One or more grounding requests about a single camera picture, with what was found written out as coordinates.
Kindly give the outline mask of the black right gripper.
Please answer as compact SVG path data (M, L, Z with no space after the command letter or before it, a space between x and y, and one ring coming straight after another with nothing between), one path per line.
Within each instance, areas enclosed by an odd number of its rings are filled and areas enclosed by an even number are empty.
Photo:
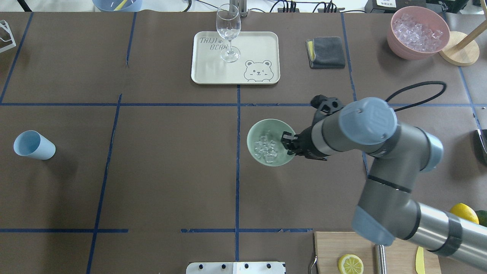
M293 135L283 132L281 143L287 150L287 155L304 156L308 159L327 161L327 155L318 151L312 142L312 128L308 127L300 134Z

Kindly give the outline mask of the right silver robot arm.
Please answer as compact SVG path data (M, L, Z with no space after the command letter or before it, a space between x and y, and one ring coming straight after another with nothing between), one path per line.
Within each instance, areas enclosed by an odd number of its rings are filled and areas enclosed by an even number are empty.
M486 227L412 199L416 177L440 163L443 144L419 127L397 120L388 102L396 95L424 85L407 86L383 100L367 97L343 105L333 97L315 96L312 125L300 134L282 132L288 155L327 160L338 152L360 150L374 162L356 207L352 227L363 238L384 246L395 239L410 241L437 256L450 257L483 271L486 263Z

